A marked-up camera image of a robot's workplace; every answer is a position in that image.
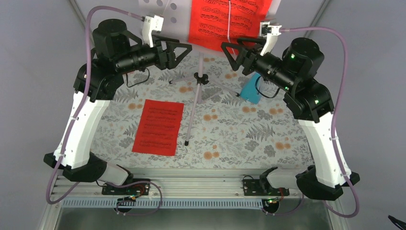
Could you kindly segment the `white tripod music stand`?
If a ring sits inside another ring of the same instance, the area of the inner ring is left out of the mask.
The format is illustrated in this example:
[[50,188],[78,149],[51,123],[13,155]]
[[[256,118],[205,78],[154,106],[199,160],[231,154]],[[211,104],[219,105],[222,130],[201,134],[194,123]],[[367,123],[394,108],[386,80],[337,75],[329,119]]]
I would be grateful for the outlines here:
[[[192,0],[140,0],[138,3],[142,13],[161,15],[164,18],[162,30],[160,31],[161,35],[170,38],[176,38],[179,39],[181,42],[189,43],[188,34]],[[281,2],[279,0],[272,0],[272,5],[269,8],[268,14],[266,15],[266,18],[264,20],[273,19],[280,3]],[[185,146],[188,146],[190,141],[192,123],[196,112],[196,105],[202,103],[203,85],[207,83],[213,83],[214,85],[222,88],[224,91],[228,91],[235,97],[240,96],[239,93],[237,93],[236,91],[221,85],[219,82],[216,82],[214,79],[207,76],[204,70],[204,58],[206,58],[208,54],[222,56],[223,51],[213,51],[198,45],[194,45],[192,43],[189,44],[193,46],[194,51],[198,51],[199,62],[197,65],[198,70],[194,75],[197,83],[197,89],[195,92],[188,130],[184,142]]]

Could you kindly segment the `blue metronome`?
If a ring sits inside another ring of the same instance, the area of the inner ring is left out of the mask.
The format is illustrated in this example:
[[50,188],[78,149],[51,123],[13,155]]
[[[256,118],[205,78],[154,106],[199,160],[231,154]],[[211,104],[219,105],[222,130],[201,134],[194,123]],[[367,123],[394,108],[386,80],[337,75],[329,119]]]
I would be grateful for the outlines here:
[[260,74],[254,72],[252,74],[252,76],[249,78],[249,80],[247,81],[247,83],[245,83],[245,85],[242,87],[242,90],[240,92],[240,97],[242,99],[244,99],[250,103],[253,103],[253,104],[259,103],[262,96],[259,94],[259,92],[255,88],[255,83],[259,79],[260,79]]

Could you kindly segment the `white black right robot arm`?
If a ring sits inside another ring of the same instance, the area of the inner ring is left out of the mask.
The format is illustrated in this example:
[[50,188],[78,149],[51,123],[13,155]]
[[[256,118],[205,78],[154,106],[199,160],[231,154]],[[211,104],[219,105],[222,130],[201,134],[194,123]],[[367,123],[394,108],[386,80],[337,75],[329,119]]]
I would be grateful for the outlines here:
[[315,79],[324,54],[316,42],[304,37],[294,39],[282,57],[263,54],[264,47],[264,39],[253,38],[221,44],[233,70],[242,68],[244,75],[256,72],[284,90],[283,100],[305,133],[314,164],[272,167],[260,176],[260,191],[271,195],[279,188],[296,189],[310,199],[334,201],[360,176],[348,168],[340,146],[332,142],[333,100],[327,87]]

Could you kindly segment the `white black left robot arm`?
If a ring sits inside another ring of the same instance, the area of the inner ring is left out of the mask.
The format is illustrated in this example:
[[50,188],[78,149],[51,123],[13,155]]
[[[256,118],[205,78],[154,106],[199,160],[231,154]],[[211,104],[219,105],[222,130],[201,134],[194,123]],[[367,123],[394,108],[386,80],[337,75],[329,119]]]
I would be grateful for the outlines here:
[[143,43],[120,19],[100,22],[92,36],[95,47],[90,52],[90,83],[86,83],[87,67],[83,65],[74,82],[71,119],[59,146],[44,156],[44,163],[61,169],[72,182],[103,181],[127,194],[133,189],[132,174],[90,150],[101,116],[124,84],[125,74],[151,66],[173,69],[192,51],[192,46],[159,35],[152,36],[151,44]]

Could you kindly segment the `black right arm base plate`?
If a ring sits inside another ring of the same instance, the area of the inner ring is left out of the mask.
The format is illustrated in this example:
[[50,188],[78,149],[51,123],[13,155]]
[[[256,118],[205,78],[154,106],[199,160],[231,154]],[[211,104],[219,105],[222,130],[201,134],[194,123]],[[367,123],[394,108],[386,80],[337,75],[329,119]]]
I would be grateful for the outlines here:
[[244,196],[289,196],[290,191],[285,188],[271,188],[262,184],[260,179],[254,179],[250,175],[242,178]]

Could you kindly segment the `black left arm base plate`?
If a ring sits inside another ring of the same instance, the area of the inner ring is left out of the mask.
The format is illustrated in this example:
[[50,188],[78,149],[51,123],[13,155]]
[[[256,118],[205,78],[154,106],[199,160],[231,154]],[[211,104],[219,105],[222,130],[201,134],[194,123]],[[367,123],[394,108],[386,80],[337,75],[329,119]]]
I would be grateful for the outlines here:
[[137,184],[123,188],[105,183],[102,187],[101,194],[105,196],[147,196],[150,188],[150,179],[135,178],[127,183],[130,184],[134,182],[137,182]]

